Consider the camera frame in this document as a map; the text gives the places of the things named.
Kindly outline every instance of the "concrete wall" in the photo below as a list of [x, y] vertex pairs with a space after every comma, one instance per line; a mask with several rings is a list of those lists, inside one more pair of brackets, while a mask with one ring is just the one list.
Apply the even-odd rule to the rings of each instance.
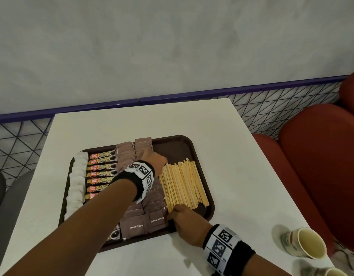
[[0, 114], [354, 71], [354, 0], [0, 0]]

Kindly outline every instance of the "red cushioned seat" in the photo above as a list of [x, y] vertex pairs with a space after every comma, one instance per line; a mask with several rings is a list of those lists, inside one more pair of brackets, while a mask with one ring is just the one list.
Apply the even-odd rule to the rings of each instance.
[[309, 226], [324, 239], [328, 255], [332, 255], [335, 251], [334, 238], [279, 144], [265, 135], [253, 134], [253, 137]]
[[330, 231], [354, 251], [354, 116], [338, 106], [311, 106], [279, 133], [287, 159]]
[[342, 82], [339, 88], [339, 96], [343, 104], [354, 115], [354, 73]]

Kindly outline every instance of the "tray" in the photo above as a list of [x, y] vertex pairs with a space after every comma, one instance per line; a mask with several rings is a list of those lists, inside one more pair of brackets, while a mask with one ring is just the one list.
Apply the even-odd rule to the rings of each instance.
[[[157, 152], [158, 154], [161, 154], [161, 155], [167, 157], [168, 162], [170, 164], [174, 164], [177, 162], [183, 162], [183, 160], [185, 160], [186, 158], [188, 158], [190, 161], [195, 161], [198, 173], [200, 175], [202, 185], [204, 187], [204, 190], [205, 190], [205, 193], [207, 195], [207, 199], [208, 199], [210, 205], [208, 207], [204, 207], [203, 204], [199, 203], [198, 208], [194, 209], [194, 211], [209, 221], [213, 217], [213, 214], [214, 214], [214, 201], [213, 201], [212, 196], [210, 194], [209, 187], [207, 185], [207, 181], [206, 181], [204, 174], [202, 172], [201, 165], [200, 165], [199, 159], [196, 155], [192, 141], [186, 136], [175, 135], [175, 136], [167, 136], [164, 138], [152, 139], [152, 144], [153, 144], [154, 151]], [[101, 153], [101, 152], [110, 151], [114, 148], [115, 148], [115, 144], [110, 145], [110, 146], [85, 149], [83, 151], [88, 152], [89, 154], [94, 154], [94, 153]], [[74, 161], [75, 161], [75, 159], [73, 158], [70, 162], [68, 174], [70, 174], [72, 172], [72, 166], [73, 166]], [[65, 187], [65, 191], [64, 191], [64, 196], [63, 196], [62, 210], [61, 210], [60, 220], [59, 220], [58, 225], [60, 225], [61, 223], [64, 222], [64, 214], [66, 213], [66, 206], [67, 206], [66, 197], [68, 194], [68, 189], [69, 189], [69, 176], [67, 177], [67, 183], [66, 183], [66, 187]], [[175, 231], [176, 231], [176, 228], [175, 228], [174, 222], [169, 221], [168, 227], [158, 230], [156, 232], [148, 233], [148, 234], [142, 235], [142, 236], [135, 236], [135, 237], [127, 239], [127, 240], [122, 240], [122, 239], [121, 240], [109, 240], [102, 246], [100, 252], [114, 249], [114, 248], [121, 247], [121, 246], [125, 246], [128, 244], [132, 244], [132, 243], [146, 240], [149, 238], [162, 236], [164, 234], [168, 234], [168, 233], [175, 232]]]

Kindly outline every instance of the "table top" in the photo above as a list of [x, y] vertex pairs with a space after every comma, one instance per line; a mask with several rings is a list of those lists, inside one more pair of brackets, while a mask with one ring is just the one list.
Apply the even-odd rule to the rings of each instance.
[[[309, 263], [285, 253], [279, 235], [308, 226], [229, 99], [63, 113], [55, 116], [23, 203], [0, 275], [58, 226], [75, 153], [136, 138], [192, 140], [215, 203], [211, 223], [225, 224], [262, 257], [292, 275]], [[177, 233], [97, 254], [87, 275], [211, 275], [202, 250]]]

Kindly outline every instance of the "wristband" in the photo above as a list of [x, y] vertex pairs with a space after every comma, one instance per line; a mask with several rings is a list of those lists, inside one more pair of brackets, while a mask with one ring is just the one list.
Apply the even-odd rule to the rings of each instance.
[[154, 175], [155, 170], [153, 166], [146, 161], [139, 160], [115, 176], [111, 183], [119, 179], [128, 179], [132, 181], [137, 187], [137, 194], [134, 201], [138, 204], [145, 198], [147, 192], [152, 188]]
[[226, 276], [241, 275], [247, 262], [255, 254], [236, 233], [218, 224], [208, 232], [203, 249], [207, 262], [219, 274]]

